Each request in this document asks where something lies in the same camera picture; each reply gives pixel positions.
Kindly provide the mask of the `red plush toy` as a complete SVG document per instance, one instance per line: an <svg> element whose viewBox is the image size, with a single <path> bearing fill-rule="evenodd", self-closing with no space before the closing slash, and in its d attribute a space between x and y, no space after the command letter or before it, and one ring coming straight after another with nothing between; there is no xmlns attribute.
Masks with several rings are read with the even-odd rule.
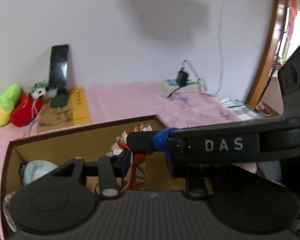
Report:
<svg viewBox="0 0 300 240"><path fill-rule="evenodd" d="M18 105L11 114L10 122L17 127L28 125L39 114L43 105L43 99L34 99L27 93L21 94Z"/></svg>

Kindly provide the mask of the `black smartphone on stand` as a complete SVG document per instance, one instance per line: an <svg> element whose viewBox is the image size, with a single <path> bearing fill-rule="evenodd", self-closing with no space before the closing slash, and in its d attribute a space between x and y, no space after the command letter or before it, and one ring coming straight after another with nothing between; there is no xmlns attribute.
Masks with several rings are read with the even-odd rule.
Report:
<svg viewBox="0 0 300 240"><path fill-rule="evenodd" d="M50 106L52 108L68 105L69 93L66 89L68 77L69 45L52 46L50 55L49 87L55 90Z"/></svg>

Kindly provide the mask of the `patterned white red cloth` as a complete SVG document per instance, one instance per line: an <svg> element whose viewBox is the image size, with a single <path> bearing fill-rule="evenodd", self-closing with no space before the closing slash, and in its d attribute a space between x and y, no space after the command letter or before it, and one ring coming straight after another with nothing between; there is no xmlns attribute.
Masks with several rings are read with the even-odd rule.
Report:
<svg viewBox="0 0 300 240"><path fill-rule="evenodd" d="M146 180L146 154L133 153L127 146L127 137L130 131L123 131L116 138L115 143L106 153L106 156L120 163L120 171L124 177L117 177L117 183L124 193L126 190L141 190Z"/></svg>

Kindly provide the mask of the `green yellow plush toy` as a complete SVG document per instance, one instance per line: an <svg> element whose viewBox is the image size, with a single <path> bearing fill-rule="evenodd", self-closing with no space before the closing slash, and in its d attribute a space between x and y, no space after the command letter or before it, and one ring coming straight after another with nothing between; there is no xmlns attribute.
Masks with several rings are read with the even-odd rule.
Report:
<svg viewBox="0 0 300 240"><path fill-rule="evenodd" d="M15 109L21 95L21 87L16 83L11 84L0 94L0 127L10 122L11 114Z"/></svg>

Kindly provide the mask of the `folded plaid blanket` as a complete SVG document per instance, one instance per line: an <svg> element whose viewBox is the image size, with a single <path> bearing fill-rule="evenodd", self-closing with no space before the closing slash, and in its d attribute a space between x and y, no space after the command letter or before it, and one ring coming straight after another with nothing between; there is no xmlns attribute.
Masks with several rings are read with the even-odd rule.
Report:
<svg viewBox="0 0 300 240"><path fill-rule="evenodd" d="M262 119L263 116L252 110L248 105L238 99L222 99L220 103L236 115L240 121Z"/></svg>

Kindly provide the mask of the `light blue soft cloth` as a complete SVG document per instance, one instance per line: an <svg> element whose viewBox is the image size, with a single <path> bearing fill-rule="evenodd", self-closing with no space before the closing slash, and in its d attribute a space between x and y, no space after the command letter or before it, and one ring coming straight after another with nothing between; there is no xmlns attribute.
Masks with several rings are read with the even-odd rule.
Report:
<svg viewBox="0 0 300 240"><path fill-rule="evenodd" d="M23 185L25 186L50 173L56 168L58 168L58 165L52 162L45 160L34 160L26 164L21 164L19 168L19 175Z"/></svg>

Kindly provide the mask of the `brown cardboard box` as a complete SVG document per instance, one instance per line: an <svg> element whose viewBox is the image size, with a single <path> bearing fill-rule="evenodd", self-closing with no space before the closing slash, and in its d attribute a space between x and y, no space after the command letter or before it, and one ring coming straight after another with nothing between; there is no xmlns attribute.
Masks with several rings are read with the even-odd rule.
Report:
<svg viewBox="0 0 300 240"><path fill-rule="evenodd" d="M62 165L73 158L96 161L106 154L116 137L139 123L161 129L154 116L113 121L37 135L9 144L2 172L2 197L19 191L23 184L21 165L47 160ZM170 179L163 154L146 159L146 188L129 191L121 199L103 204L85 224L68 232L47 235L47 239L185 239L184 215L179 205L186 202L181 179Z"/></svg>

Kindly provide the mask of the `white power strip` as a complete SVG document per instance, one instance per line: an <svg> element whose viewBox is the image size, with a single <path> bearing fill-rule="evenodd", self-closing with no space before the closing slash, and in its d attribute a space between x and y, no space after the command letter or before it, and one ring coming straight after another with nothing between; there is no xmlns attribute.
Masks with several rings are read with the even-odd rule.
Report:
<svg viewBox="0 0 300 240"><path fill-rule="evenodd" d="M168 94L175 89L177 90L177 93L192 93L198 90L198 86L197 83L191 79L188 79L186 85L183 87L178 85L176 79L166 79L162 81L162 89Z"/></svg>

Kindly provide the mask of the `small panda plush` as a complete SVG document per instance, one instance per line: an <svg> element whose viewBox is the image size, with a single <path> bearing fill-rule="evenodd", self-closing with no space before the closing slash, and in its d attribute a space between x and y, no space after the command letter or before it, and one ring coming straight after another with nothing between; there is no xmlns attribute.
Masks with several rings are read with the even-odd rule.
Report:
<svg viewBox="0 0 300 240"><path fill-rule="evenodd" d="M51 99L57 94L57 89L53 89L45 81L40 81L34 84L30 95L33 99Z"/></svg>

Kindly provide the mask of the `yellow brown paper bag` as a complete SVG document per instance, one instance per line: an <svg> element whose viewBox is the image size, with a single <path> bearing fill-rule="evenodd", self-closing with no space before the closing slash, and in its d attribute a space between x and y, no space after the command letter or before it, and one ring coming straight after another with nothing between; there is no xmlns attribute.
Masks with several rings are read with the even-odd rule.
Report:
<svg viewBox="0 0 300 240"><path fill-rule="evenodd" d="M47 102L40 110L37 134L83 126L91 123L85 90L82 87L70 90L68 104L64 107L50 107Z"/></svg>

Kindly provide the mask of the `wooden door frame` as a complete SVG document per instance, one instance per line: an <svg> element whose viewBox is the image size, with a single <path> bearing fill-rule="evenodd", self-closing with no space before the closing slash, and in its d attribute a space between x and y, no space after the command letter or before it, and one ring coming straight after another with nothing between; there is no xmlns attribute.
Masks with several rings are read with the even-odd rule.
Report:
<svg viewBox="0 0 300 240"><path fill-rule="evenodd" d="M277 44L282 38L288 7L288 0L273 0L273 9L269 24L268 36L264 51L260 59L259 67L251 84L245 103L255 108L262 98L262 93L269 80L269 73L273 66L273 59L277 50Z"/></svg>

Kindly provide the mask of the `black power adapter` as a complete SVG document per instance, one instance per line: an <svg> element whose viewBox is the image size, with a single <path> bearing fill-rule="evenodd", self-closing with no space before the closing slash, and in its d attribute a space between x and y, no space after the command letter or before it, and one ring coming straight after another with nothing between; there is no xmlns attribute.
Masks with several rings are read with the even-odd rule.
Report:
<svg viewBox="0 0 300 240"><path fill-rule="evenodd" d="M189 74L184 70L180 70L177 76L177 84L179 87L185 87L187 85Z"/></svg>

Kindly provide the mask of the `pink printed bed sheet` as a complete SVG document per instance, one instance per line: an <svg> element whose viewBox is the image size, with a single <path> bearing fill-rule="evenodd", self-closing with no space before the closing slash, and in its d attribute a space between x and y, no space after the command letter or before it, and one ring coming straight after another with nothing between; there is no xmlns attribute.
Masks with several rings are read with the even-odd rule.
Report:
<svg viewBox="0 0 300 240"><path fill-rule="evenodd" d="M146 116L157 117L164 127L196 127L237 121L237 116L214 97L198 93L167 96L160 83L118 83L96 85L85 90L91 123L67 129L37 134L39 117L23 127L13 124L0 127L0 193L4 161L9 144L37 135L61 132L73 128L104 124ZM0 195L0 239L12 234L1 206L5 196Z"/></svg>

